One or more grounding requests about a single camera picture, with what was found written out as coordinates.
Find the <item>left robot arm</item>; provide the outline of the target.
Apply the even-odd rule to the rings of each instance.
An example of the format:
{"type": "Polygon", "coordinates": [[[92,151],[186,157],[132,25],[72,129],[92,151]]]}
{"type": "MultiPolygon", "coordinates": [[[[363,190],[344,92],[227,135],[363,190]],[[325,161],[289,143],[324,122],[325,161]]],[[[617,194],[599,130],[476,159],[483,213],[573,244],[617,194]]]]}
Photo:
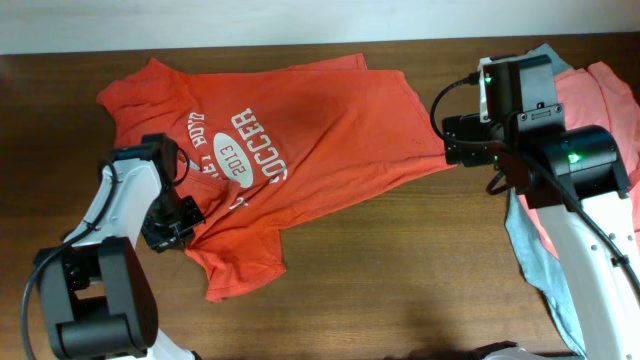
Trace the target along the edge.
{"type": "Polygon", "coordinates": [[[181,197],[186,155],[163,133],[115,149],[99,167],[100,187],[79,225],[40,250],[23,298],[39,295],[58,359],[195,359],[159,328],[157,304],[135,247],[183,250],[204,221],[181,197]]]}

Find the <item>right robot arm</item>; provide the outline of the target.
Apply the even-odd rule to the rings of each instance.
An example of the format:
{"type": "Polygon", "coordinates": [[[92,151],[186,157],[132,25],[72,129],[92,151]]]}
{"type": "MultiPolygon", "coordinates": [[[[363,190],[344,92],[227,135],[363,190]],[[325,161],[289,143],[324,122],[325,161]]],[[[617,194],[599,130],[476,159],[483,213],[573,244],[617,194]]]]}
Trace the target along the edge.
{"type": "Polygon", "coordinates": [[[631,181],[614,136],[570,127],[547,55],[486,57],[459,80],[477,112],[433,120],[450,165],[491,165],[491,195],[514,190],[537,213],[566,276],[590,359],[639,356],[639,251],[631,181]]]}

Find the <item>orange soccer t-shirt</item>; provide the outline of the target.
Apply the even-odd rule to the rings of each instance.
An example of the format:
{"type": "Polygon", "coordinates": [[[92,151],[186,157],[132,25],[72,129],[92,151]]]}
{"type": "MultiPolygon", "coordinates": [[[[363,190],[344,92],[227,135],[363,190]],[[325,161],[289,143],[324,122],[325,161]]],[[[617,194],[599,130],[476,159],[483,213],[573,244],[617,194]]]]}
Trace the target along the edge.
{"type": "Polygon", "coordinates": [[[204,268],[212,302],[285,272],[283,229],[447,167],[403,73],[371,70],[360,54],[198,75],[151,60],[97,100],[117,146],[163,133],[182,149],[177,190],[205,218],[186,252],[204,268]]]}

